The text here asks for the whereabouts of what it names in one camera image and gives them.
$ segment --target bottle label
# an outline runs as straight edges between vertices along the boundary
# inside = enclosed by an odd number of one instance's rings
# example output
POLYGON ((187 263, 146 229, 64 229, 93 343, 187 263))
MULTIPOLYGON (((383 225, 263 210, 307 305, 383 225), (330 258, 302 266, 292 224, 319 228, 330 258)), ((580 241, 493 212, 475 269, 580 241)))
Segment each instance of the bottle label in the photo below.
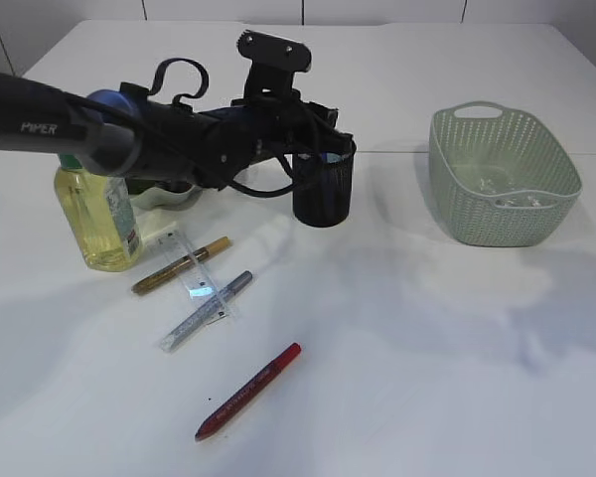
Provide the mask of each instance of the bottle label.
POLYGON ((135 227, 135 215, 130 206, 126 182, 120 177, 111 177, 106 184, 104 195, 123 249, 130 257, 139 246, 139 234, 135 227))

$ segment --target plastic bottle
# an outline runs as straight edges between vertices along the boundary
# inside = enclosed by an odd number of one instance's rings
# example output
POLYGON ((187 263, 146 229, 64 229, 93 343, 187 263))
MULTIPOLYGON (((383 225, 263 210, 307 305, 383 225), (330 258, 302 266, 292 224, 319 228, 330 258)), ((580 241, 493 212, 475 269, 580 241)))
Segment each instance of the plastic bottle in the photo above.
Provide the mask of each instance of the plastic bottle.
POLYGON ((55 190, 83 260, 90 268, 122 271, 141 254, 141 237, 123 179, 90 174, 60 156, 55 190))

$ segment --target table surface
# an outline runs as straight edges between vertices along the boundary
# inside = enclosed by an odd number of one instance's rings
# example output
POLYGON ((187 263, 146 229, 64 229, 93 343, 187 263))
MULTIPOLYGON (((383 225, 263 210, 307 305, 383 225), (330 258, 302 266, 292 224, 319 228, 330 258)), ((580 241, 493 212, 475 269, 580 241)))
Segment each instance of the table surface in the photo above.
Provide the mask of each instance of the table surface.
MULTIPOLYGON (((62 86, 92 87, 69 63, 53 51, 31 76, 57 68, 62 86)), ((352 212, 331 229, 298 223, 289 197, 231 190, 144 214, 144 233, 177 221, 195 244, 230 236, 208 262, 219 285, 255 276, 235 318, 166 355, 184 288, 132 295, 148 259, 87 269, 53 192, 56 159, 0 152, 0 477, 596 476, 596 155, 573 160, 583 194, 531 248, 448 237, 423 152, 358 154, 352 212), (196 443, 294 341, 301 357, 196 443)), ((261 164, 247 181, 282 177, 261 164)))
MULTIPOLYGON (((88 21, 53 48, 28 77, 72 92, 149 85, 171 57, 211 75, 197 110, 242 95, 250 62, 235 43, 245 28, 306 43, 313 66, 296 76, 308 100, 340 109, 341 129, 360 151, 428 149, 432 114, 476 99, 535 114, 569 153, 596 154, 596 69, 546 25, 390 24, 380 27, 247 27, 239 23, 88 21)), ((198 78, 172 68, 160 98, 194 92, 198 78)))

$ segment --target black mesh pen holder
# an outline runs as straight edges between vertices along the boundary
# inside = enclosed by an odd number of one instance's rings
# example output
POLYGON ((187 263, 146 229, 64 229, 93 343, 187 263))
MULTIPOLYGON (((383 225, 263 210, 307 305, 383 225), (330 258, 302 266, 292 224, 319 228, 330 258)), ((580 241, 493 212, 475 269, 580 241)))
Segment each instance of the black mesh pen holder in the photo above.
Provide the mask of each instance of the black mesh pen holder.
MULTIPOLYGON (((348 157, 322 154, 326 167, 321 171, 320 178, 312 186, 293 192, 294 215, 300 222, 324 228, 336 226, 347 218, 355 152, 348 157)), ((296 177, 309 177, 317 167, 310 156, 295 154, 292 162, 296 177)))

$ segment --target silver marker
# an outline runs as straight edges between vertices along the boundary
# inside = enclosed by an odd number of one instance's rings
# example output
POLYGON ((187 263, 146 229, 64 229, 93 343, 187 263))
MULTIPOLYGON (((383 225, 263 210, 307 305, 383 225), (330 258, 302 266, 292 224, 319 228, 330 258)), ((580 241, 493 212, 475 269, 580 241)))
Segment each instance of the silver marker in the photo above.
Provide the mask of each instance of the silver marker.
POLYGON ((247 283, 253 279, 250 271, 244 271, 232 283, 219 292, 219 296, 213 296, 195 311, 188 319, 172 330, 168 336, 161 341, 161 349, 166 352, 174 351, 186 338, 206 325, 221 310, 223 302, 232 300, 247 283))

